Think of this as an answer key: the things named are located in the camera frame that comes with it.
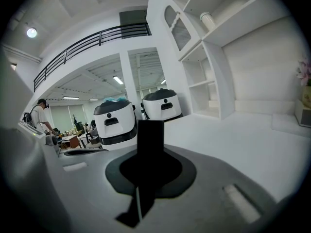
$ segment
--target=white shirt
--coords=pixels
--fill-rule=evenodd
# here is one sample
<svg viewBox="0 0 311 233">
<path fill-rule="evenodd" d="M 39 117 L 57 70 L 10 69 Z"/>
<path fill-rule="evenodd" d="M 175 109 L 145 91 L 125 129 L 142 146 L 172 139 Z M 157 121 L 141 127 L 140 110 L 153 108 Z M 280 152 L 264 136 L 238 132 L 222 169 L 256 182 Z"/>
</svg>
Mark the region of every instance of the white shirt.
<svg viewBox="0 0 311 233">
<path fill-rule="evenodd" d="M 44 114 L 42 107 L 36 106 L 30 113 L 30 115 L 33 120 L 34 126 L 37 128 L 37 130 L 44 132 L 44 129 L 41 126 L 40 122 L 47 122 L 48 120 Z"/>
</svg>

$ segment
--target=railing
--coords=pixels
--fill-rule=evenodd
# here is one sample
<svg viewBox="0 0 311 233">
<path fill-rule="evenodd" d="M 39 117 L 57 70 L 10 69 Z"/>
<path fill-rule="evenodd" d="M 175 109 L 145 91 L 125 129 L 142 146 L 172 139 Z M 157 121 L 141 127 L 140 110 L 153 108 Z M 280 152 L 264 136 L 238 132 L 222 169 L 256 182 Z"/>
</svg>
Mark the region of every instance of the railing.
<svg viewBox="0 0 311 233">
<path fill-rule="evenodd" d="M 34 91 L 53 71 L 55 71 L 59 66 L 65 65 L 68 60 L 77 54 L 92 47 L 101 46 L 107 41 L 145 35 L 150 35 L 148 24 L 135 23 L 105 29 L 77 41 L 62 51 L 42 69 L 42 71 L 38 74 L 38 76 L 36 76 L 34 80 Z"/>
</svg>

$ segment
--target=backpack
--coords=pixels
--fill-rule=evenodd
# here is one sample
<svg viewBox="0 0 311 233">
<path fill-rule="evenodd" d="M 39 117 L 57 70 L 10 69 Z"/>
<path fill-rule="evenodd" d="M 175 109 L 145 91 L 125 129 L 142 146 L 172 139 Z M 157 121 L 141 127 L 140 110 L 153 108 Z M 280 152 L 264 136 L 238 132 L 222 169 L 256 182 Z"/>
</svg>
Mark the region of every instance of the backpack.
<svg viewBox="0 0 311 233">
<path fill-rule="evenodd" d="M 24 121 L 25 123 L 27 123 L 28 125 L 30 125 L 31 127 L 33 127 L 33 128 L 36 129 L 36 126 L 34 125 L 33 119 L 31 118 L 31 115 L 30 115 L 30 113 L 33 111 L 34 108 L 32 108 L 31 111 L 30 111 L 29 113 L 28 113 L 28 112 L 24 112 L 23 121 Z"/>
</svg>

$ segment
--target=ceiling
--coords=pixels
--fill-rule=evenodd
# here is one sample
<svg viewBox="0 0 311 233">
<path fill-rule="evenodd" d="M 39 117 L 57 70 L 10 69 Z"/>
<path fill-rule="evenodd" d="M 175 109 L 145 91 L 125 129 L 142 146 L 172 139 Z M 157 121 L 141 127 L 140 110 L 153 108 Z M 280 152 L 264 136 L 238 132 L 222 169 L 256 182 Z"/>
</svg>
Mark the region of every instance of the ceiling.
<svg viewBox="0 0 311 233">
<path fill-rule="evenodd" d="M 136 90 L 160 85 L 164 74 L 158 53 L 155 51 L 130 55 L 130 63 Z M 81 70 L 74 77 L 64 79 L 49 90 L 46 99 L 50 105 L 70 105 L 89 102 L 89 99 L 125 96 L 125 84 L 119 84 L 113 76 L 124 83 L 120 58 L 104 61 Z M 63 99 L 64 96 L 79 97 L 78 101 Z"/>
<path fill-rule="evenodd" d="M 79 21 L 136 0 L 27 0 L 12 16 L 3 43 L 39 56 L 42 46 L 55 39 L 58 30 L 66 30 Z M 27 29 L 37 29 L 35 38 L 28 38 Z"/>
</svg>

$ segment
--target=person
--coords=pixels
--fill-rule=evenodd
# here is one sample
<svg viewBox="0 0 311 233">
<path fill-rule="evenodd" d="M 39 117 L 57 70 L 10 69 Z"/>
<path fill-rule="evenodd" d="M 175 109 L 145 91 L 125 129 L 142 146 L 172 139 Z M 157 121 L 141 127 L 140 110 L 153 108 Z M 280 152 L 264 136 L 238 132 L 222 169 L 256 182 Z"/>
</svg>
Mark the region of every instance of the person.
<svg viewBox="0 0 311 233">
<path fill-rule="evenodd" d="M 33 108 L 30 115 L 33 120 L 34 126 L 37 128 L 37 130 L 44 132 L 44 129 L 41 125 L 44 124 L 47 126 L 47 128 L 54 134 L 57 135 L 55 130 L 51 127 L 50 123 L 48 122 L 45 114 L 44 109 L 49 108 L 50 106 L 47 104 L 45 99 L 39 99 L 37 105 Z"/>
</svg>

